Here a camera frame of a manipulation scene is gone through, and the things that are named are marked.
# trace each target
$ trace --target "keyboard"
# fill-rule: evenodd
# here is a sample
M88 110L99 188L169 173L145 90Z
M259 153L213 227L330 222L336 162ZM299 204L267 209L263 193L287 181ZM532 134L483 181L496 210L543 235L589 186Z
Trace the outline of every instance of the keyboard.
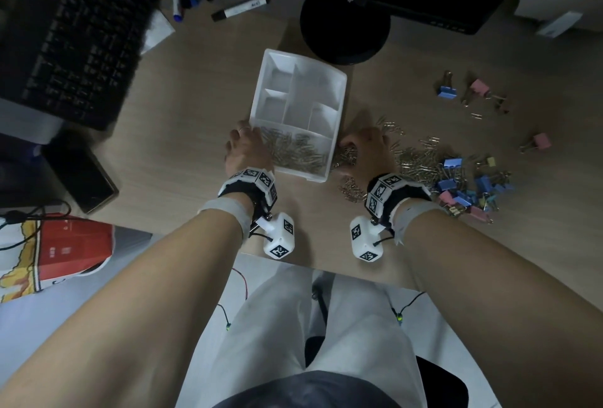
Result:
M18 0L0 48L3 76L12 78L2 79L0 98L107 129L134 77L158 1Z

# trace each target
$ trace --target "black phone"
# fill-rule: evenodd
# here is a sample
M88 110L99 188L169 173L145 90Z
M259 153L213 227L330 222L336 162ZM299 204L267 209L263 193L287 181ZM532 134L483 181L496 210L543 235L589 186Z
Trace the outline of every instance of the black phone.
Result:
M62 132L44 145L41 152L84 213L94 212L119 194L79 133Z

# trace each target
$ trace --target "leg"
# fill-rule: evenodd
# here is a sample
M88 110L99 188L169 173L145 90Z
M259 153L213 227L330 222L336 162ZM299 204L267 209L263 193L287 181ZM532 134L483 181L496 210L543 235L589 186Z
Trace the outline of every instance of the leg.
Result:
M311 269L287 267L263 283L232 321L197 408L303 372L311 308Z
M373 282L336 275L327 334L307 369L369 381L403 407L426 407L412 344Z

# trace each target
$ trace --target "forearm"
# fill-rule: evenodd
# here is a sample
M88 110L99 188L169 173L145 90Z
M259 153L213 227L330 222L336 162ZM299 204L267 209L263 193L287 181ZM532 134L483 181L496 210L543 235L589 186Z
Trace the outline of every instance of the forearm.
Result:
M439 211L404 238L415 276L503 406L603 397L603 314L508 248Z
M241 241L232 215L206 210L157 242L34 353L0 405L173 406Z

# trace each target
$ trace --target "wooden desk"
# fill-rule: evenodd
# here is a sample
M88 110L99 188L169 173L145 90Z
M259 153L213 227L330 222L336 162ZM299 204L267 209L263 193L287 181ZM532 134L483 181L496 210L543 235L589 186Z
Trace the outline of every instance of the wooden desk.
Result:
M246 13L213 23L215 9L204 4L187 13L176 33L144 56L112 136L96 148L121 194L94 219L165 234L215 197L225 179L224 143L234 122L249 114L263 51L300 41L289 28L295 22ZM595 83L578 83L572 69L585 67L576 61L578 51L600 51L603 43L578 36L573 46L565 40L548 46L526 35L525 24L493 22L503 32L487 25L475 37L463 37L396 20L392 41L346 70L349 97L341 127L358 114L373 120L387 115L406 130L404 145L436 136L464 155L494 155L514 173L517 191L500 199L493 225L471 224L601 307L603 113ZM530 56L534 51L542 53ZM587 62L600 76L599 59L589 55ZM459 92L471 71L507 93L512 112L495 115L486 102L465 109L459 100L436 97L433 86L446 69L454 72ZM534 130L546 131L553 147L520 155L517 147ZM369 264L352 256L349 222L363 208L344 200L338 178L316 184L277 174L277 183L277 208L297 225L296 250L286 261L416 287L403 257L386 252ZM261 244L251 239L243 251L261 255Z

